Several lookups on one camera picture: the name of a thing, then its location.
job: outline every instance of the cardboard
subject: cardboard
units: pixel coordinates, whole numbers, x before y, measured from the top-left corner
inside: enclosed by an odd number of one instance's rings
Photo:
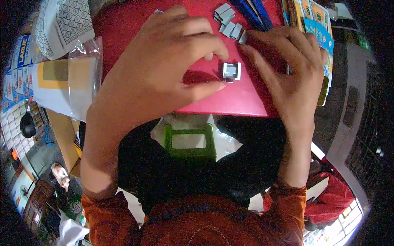
[[[47,109],[46,112],[53,133],[55,134],[56,140],[63,155],[67,171],[70,174],[79,178],[79,167],[77,168],[76,165],[79,163],[80,160],[78,153],[74,147],[75,130],[72,125],[71,117],[56,113],[49,109]]]

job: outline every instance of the white paper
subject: white paper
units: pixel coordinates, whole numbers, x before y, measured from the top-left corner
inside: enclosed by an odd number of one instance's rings
[[[87,0],[41,1],[35,41],[45,57],[58,59],[94,37]]]

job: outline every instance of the person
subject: person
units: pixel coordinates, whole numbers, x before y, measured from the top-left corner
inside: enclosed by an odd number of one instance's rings
[[[248,43],[254,47],[241,45],[240,51],[265,82],[280,123],[251,123],[249,131],[260,142],[247,139],[242,155],[234,153],[229,167],[198,166],[193,160],[179,164],[155,152],[154,140],[146,135],[155,119],[223,89],[221,81],[186,85],[182,78],[198,59],[228,59],[229,53],[209,21],[189,16],[182,6],[153,13],[143,24],[87,112],[82,205],[94,245],[302,245],[314,112],[327,53],[314,35],[295,28],[249,31]],[[291,74],[276,72],[259,45],[278,52]],[[276,140],[275,130],[283,142]],[[254,168],[264,175],[250,171]],[[147,215],[141,229],[123,193],[116,194],[118,186],[133,185],[129,180],[134,176]],[[244,187],[258,189],[273,177],[271,209],[262,216],[248,211],[237,199],[239,193],[246,192]]]

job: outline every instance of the floor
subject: floor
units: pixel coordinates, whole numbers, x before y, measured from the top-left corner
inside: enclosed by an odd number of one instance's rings
[[[213,132],[217,154],[216,161],[230,153],[235,152],[239,147],[241,147],[242,144],[239,143],[236,139],[219,131],[219,129],[214,124],[214,119],[212,115],[179,113],[168,114],[164,116],[159,122],[159,124],[151,131],[151,136],[163,146],[164,127],[166,125],[172,125],[173,129],[200,129],[206,123],[210,123],[214,127]],[[204,146],[204,137],[201,135],[198,135],[197,137],[192,135],[186,135],[185,137],[178,139],[176,143],[173,142],[173,146],[174,145],[177,145],[181,148],[201,148],[202,146]],[[140,207],[138,198],[136,198],[133,194],[128,193],[120,188],[118,188],[118,192],[119,191],[123,191],[123,194],[125,195],[128,202],[128,208],[133,214],[134,218],[137,220],[137,223],[143,223],[145,214]],[[260,194],[256,194],[250,199],[249,210],[256,210],[259,212],[264,210],[263,199]]]

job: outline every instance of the plastic bag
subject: plastic bag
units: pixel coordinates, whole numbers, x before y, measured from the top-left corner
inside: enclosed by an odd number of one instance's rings
[[[164,146],[164,127],[166,125],[172,125],[173,129],[201,129],[206,123],[210,123],[214,127],[216,161],[237,151],[237,149],[242,146],[235,138],[219,131],[212,115],[185,113],[167,114],[151,131],[151,137],[159,142],[161,146]],[[185,138],[181,139],[182,142],[178,143],[178,145],[183,145],[184,148],[201,148],[201,142],[204,142],[203,138],[203,135],[200,136],[200,139],[192,135],[186,135]]]
[[[102,38],[78,42],[69,52],[69,96],[71,116],[86,122],[86,112],[97,95],[102,76]]]

